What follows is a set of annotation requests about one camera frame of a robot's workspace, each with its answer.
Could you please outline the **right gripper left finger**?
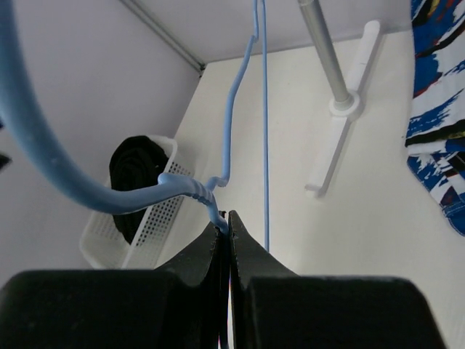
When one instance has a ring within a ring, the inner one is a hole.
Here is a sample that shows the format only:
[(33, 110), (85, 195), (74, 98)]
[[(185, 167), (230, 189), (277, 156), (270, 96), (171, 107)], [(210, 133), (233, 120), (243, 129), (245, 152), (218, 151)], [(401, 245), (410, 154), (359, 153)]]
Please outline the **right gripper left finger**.
[(29, 270), (1, 288), (3, 348), (216, 348), (226, 238), (155, 269)]

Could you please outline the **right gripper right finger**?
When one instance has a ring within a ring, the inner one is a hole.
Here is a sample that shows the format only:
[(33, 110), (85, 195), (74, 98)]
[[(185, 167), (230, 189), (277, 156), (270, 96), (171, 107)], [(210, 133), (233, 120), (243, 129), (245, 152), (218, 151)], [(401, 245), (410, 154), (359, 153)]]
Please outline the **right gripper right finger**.
[(425, 296), (390, 276), (300, 276), (228, 215), (236, 348), (444, 348)]

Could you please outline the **black trousers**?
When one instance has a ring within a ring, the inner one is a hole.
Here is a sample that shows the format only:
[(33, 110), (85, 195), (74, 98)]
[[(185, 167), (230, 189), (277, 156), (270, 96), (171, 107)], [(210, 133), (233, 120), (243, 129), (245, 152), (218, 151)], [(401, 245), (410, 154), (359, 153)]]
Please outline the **black trousers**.
[(125, 139), (113, 153), (110, 164), (111, 188), (136, 190), (158, 184), (169, 158), (163, 148), (140, 135)]

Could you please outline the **light blue wire hanger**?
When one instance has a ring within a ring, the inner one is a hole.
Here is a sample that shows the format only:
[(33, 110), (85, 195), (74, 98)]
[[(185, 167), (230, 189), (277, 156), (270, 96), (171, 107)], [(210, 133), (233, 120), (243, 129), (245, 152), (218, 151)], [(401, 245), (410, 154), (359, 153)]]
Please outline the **light blue wire hanger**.
[(155, 186), (117, 191), (101, 185), (82, 172), (55, 137), (36, 99), (17, 36), (12, 1), (1, 2), (1, 124), (43, 176), (82, 206), (106, 214), (128, 214), (171, 198), (187, 196), (202, 203), (210, 221), (223, 235), (228, 236), (230, 229), (219, 213), (214, 189), (226, 187), (230, 180), (233, 106), (253, 45), (260, 41), (262, 52), (267, 53), (265, 1), (253, 1), (252, 9), (254, 32), (226, 100), (222, 173), (218, 177), (211, 177), (206, 184), (188, 176), (163, 173), (159, 175)]

